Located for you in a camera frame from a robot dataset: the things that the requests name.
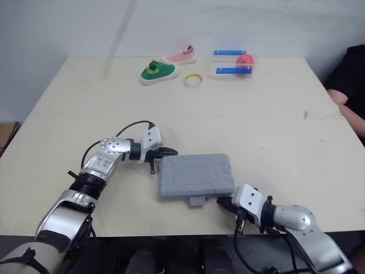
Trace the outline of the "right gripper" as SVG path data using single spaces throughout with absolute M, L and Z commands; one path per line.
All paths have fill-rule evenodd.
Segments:
M 217 199 L 217 203 L 231 213 L 237 213 L 237 206 L 232 203 L 232 197 L 222 196 Z

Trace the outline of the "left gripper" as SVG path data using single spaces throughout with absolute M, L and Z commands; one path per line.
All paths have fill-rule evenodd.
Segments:
M 161 159 L 164 157 L 164 147 L 160 147 L 156 150 L 148 150 L 145 155 L 146 162 L 152 162 L 155 159 Z

